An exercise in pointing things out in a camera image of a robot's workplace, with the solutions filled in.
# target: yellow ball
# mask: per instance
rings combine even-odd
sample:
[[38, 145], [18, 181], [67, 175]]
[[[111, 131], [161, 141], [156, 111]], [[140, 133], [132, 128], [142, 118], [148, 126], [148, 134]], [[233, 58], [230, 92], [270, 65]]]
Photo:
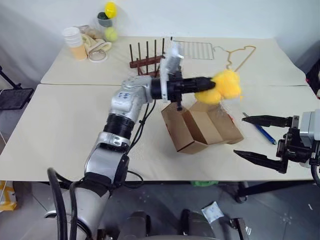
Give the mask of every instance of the yellow ball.
[[110, 1], [104, 7], [104, 13], [109, 18], [112, 19], [117, 16], [117, 7], [114, 2]]
[[114, 42], [118, 39], [118, 34], [116, 29], [113, 26], [107, 27], [104, 31], [106, 39], [110, 42]]

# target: blue pen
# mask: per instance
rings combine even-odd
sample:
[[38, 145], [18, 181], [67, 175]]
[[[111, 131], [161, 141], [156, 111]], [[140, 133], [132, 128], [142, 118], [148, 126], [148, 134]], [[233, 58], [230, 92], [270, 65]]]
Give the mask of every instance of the blue pen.
[[[243, 112], [243, 115], [245, 115], [246, 117], [249, 117], [248, 114], [246, 114], [245, 112]], [[259, 130], [260, 133], [262, 133], [269, 140], [270, 143], [274, 145], [278, 144], [277, 141], [272, 136], [270, 136], [270, 134], [267, 133], [266, 130], [264, 130], [261, 126], [256, 124], [253, 124], [253, 125], [256, 127], [256, 129]]]

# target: open cardboard box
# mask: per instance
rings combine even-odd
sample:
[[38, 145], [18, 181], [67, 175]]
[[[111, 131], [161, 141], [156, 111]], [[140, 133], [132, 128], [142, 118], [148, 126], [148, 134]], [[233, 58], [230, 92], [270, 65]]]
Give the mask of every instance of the open cardboard box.
[[161, 111], [178, 152], [195, 154], [211, 144], [235, 144], [244, 139], [221, 105], [196, 102], [190, 109], [177, 111], [170, 103]]

